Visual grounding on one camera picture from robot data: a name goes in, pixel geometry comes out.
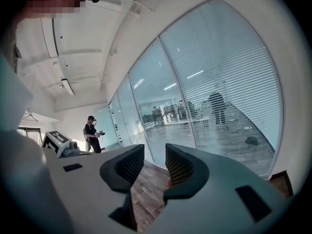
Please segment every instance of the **wooden floor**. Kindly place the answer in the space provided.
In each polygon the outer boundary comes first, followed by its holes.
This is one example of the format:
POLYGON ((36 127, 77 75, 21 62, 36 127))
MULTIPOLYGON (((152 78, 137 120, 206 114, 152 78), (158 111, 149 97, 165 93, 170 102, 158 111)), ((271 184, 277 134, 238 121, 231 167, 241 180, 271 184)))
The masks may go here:
POLYGON ((131 188, 137 231, 143 233, 164 208, 162 199, 169 173, 147 161, 131 188))

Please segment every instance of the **black cap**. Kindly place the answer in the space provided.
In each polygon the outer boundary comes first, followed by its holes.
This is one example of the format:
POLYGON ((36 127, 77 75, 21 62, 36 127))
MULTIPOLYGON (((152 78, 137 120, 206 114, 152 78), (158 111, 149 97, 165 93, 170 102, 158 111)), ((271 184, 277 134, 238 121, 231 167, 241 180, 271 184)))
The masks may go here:
POLYGON ((91 120, 93 120, 93 121, 96 121, 96 119, 94 119, 93 116, 89 116, 88 119, 91 119, 91 120))

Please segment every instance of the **black rectangle slot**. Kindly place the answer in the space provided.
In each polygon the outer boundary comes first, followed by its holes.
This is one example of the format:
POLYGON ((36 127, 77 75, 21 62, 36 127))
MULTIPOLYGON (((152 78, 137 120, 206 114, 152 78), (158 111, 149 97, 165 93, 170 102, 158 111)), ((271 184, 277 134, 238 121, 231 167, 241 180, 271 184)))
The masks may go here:
POLYGON ((235 190, 256 222, 271 213, 271 209, 250 186, 238 187, 235 190))
POLYGON ((63 166, 65 172, 70 172, 70 171, 73 171, 73 170, 76 170, 76 169, 79 169, 81 168, 82 165, 76 163, 76 164, 72 164, 72 165, 68 165, 68 166, 63 166))

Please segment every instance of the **fluorescent light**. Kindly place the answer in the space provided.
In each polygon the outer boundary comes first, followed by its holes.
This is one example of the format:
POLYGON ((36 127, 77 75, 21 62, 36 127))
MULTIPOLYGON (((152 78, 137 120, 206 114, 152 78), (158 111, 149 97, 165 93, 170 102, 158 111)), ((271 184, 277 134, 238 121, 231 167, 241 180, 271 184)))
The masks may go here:
POLYGON ((144 79, 139 80, 139 81, 133 86, 133 88, 138 87, 143 81, 144 81, 144 79))
POLYGON ((164 88, 164 90, 167 90, 167 89, 169 89, 169 88, 172 88, 173 86, 176 86, 176 83, 175 83, 175 84, 170 85, 169 87, 164 88))
POLYGON ((70 86, 69 82, 68 82, 68 79, 62 79, 61 80, 62 84, 64 85, 65 89, 67 90, 68 94, 70 96, 73 96, 75 93, 74 91, 72 90, 72 87, 70 86))
POLYGON ((198 73, 193 74, 193 75, 191 75, 191 76, 187 77, 186 79, 191 78, 191 77, 193 77, 193 76, 195 76, 195 75, 198 75, 198 74, 200 74, 200 73, 202 73, 202 72, 204 72, 204 71, 203 71, 203 70, 202 70, 202 71, 199 71, 198 73))
POLYGON ((50 58, 59 56, 54 33, 54 20, 50 18, 41 18, 42 32, 50 58))

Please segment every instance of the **gray padding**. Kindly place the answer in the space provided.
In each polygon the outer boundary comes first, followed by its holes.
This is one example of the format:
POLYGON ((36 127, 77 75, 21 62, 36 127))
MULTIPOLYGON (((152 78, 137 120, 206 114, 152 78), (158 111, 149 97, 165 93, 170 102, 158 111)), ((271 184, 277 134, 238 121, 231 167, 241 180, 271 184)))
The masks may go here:
POLYGON ((45 233, 73 233, 72 221, 54 188, 41 147, 16 131, 0 132, 0 143, 1 178, 21 211, 45 233))

